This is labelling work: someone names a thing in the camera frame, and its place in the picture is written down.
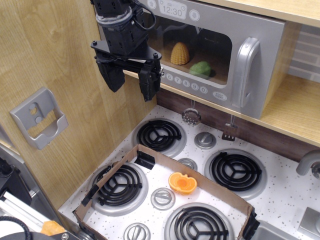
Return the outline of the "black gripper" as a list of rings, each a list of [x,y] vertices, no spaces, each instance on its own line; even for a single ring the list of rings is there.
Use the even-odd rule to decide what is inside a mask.
[[[125,83],[123,70],[138,73],[144,100],[151,101],[160,90],[161,54],[148,46],[147,22],[143,14],[102,16],[96,21],[105,40],[93,41],[100,74],[112,92]]]

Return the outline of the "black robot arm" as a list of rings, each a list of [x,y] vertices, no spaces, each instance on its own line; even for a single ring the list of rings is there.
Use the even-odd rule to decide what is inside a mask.
[[[95,61],[109,89],[117,92],[125,83],[124,71],[138,74],[145,101],[160,90],[162,55],[148,46],[149,27],[144,11],[149,8],[138,0],[93,0],[96,21],[105,40],[93,41]]]

